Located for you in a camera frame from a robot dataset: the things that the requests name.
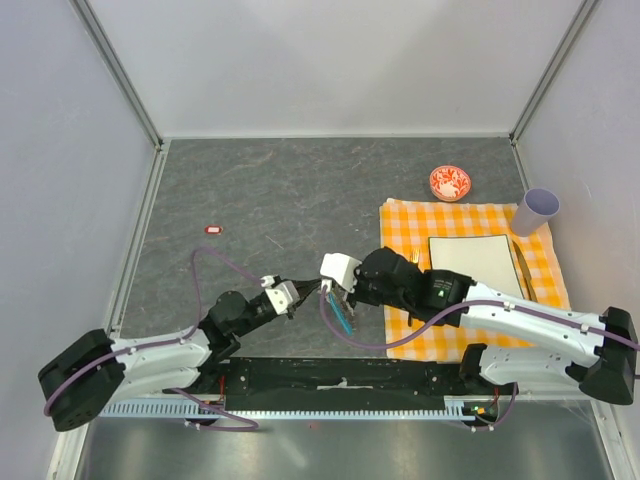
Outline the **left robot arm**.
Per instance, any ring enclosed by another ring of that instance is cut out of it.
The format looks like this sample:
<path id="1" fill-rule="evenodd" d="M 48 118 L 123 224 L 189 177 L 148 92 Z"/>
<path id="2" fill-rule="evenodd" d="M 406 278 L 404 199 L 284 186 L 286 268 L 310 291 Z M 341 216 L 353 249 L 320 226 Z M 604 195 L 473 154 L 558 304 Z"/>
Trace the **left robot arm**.
<path id="1" fill-rule="evenodd" d="M 66 432 L 117 401 L 174 388 L 211 392 L 218 365 L 239 350 L 241 337 L 292 317 L 319 286 L 317 279 L 266 277 L 254 298 L 224 292 L 195 326 L 172 334 L 112 339 L 102 329 L 88 331 L 39 371 L 44 414 Z"/>

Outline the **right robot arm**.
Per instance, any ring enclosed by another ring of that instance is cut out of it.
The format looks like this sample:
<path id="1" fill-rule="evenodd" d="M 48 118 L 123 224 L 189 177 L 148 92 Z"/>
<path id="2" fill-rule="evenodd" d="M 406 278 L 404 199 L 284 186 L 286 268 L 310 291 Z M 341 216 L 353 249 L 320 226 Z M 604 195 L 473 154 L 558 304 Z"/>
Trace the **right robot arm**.
<path id="1" fill-rule="evenodd" d="M 401 309 L 426 328 L 490 330 L 533 344 L 522 355 L 469 347 L 457 371 L 469 393 L 491 384 L 568 383 L 610 404 L 634 401 L 639 343 L 623 309 L 593 314 L 552 308 L 450 270 L 422 270 L 388 247 L 349 261 L 343 287 L 351 305 Z"/>

